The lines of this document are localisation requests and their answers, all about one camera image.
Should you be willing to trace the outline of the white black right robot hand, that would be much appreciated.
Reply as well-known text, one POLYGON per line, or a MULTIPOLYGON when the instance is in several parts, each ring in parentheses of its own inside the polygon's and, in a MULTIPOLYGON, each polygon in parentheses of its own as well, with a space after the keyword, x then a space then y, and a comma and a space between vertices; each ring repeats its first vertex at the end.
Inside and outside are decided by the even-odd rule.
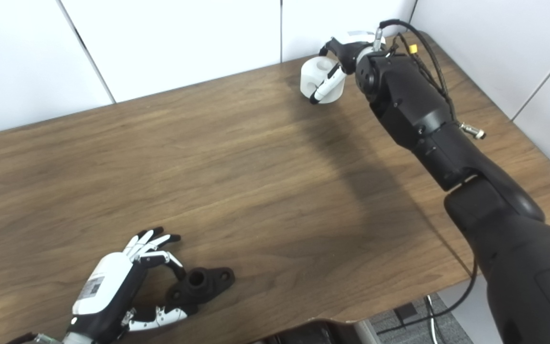
POLYGON ((382 33, 369 31, 349 31, 343 35, 332 36, 320 48, 319 57, 327 58, 332 53, 338 61, 326 68, 326 76, 308 96, 312 105, 333 102, 340 96, 334 96, 338 87, 344 86, 345 78, 353 75, 360 59, 368 53, 384 49, 386 39, 382 33))

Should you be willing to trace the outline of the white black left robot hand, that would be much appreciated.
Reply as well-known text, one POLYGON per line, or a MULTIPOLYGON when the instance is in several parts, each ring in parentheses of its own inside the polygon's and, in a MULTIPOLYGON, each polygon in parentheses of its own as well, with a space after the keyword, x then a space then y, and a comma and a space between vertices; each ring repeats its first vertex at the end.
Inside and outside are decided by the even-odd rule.
POLYGON ((164 234, 157 227, 133 236, 120 252, 105 255, 75 300, 63 343, 111 344, 127 333, 150 331, 192 316, 196 308, 132 305, 149 269, 166 266, 179 281, 186 277, 182 263, 162 249, 179 240, 179 235, 164 234))

